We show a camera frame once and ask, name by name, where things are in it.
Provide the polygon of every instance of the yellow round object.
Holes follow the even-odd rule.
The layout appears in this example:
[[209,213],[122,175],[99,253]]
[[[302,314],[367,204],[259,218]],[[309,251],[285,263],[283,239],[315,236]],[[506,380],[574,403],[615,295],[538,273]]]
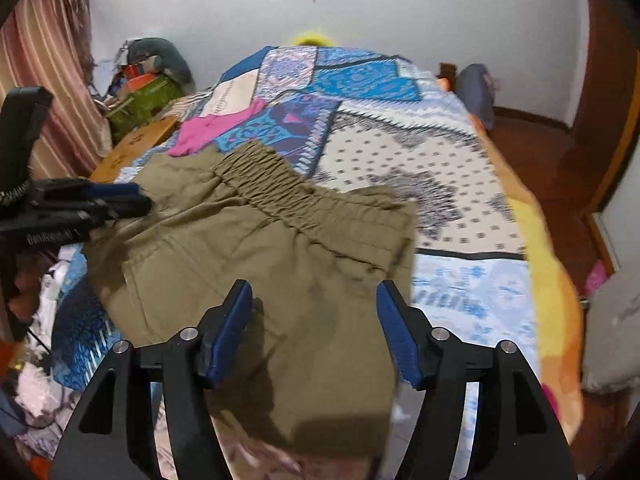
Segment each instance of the yellow round object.
[[316,32],[304,32],[293,40],[294,45],[306,46],[334,46],[334,42],[329,38]]

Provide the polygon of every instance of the bed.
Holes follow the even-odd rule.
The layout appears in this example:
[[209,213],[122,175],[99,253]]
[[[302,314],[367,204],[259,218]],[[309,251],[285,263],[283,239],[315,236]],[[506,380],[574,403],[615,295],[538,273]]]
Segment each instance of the bed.
[[[117,182],[143,171],[152,156],[180,145],[187,124],[242,113],[189,153],[215,144],[231,152],[260,139],[318,186],[348,192],[391,186],[417,205],[410,303],[435,326],[494,346],[515,341],[543,384],[569,441],[582,416],[579,361],[582,317],[576,291],[553,254],[532,194],[445,82],[401,56],[337,47],[265,47],[229,69],[213,88],[174,101],[158,115],[182,130],[120,168]],[[52,334],[54,378],[82,390],[111,344],[122,337],[83,275],[78,251],[62,286]],[[379,478],[393,478],[422,396],[399,383]],[[466,473],[478,389],[469,385],[452,478]],[[258,442],[216,420],[236,478],[363,479],[372,459],[319,459]],[[161,421],[156,437],[174,478]]]

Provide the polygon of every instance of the wooden floor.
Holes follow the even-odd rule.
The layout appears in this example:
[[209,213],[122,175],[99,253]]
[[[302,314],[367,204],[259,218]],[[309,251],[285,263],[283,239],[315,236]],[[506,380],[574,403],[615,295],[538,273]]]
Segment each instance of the wooden floor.
[[[490,137],[540,202],[556,255],[582,293],[598,255],[581,215],[602,179],[602,165],[556,128],[498,118]],[[625,415],[625,394],[585,394],[584,421],[572,444],[578,472],[589,475],[602,464]]]

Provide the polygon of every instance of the metal screw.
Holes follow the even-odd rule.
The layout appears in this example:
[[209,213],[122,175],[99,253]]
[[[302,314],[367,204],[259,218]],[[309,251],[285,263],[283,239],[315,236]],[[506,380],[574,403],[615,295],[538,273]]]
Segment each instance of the metal screw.
[[129,341],[121,339],[111,347],[116,354],[124,354],[129,349]]
[[441,326],[437,326],[433,330],[431,330],[431,335],[434,336],[438,341],[446,341],[449,339],[449,330],[443,328]]
[[504,340],[500,343],[500,348],[507,354],[515,354],[518,346],[513,341]]
[[188,328],[183,328],[180,332],[180,339],[184,341],[191,341],[192,339],[196,339],[198,336],[198,329],[190,326]]

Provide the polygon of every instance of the curtain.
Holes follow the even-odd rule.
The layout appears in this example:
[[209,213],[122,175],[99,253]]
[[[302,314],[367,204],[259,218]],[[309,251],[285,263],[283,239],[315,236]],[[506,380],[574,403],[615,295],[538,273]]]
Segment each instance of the curtain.
[[34,178],[88,176],[111,149],[86,88],[90,43],[88,0],[20,0],[0,30],[0,100],[15,86],[54,95],[31,157]]

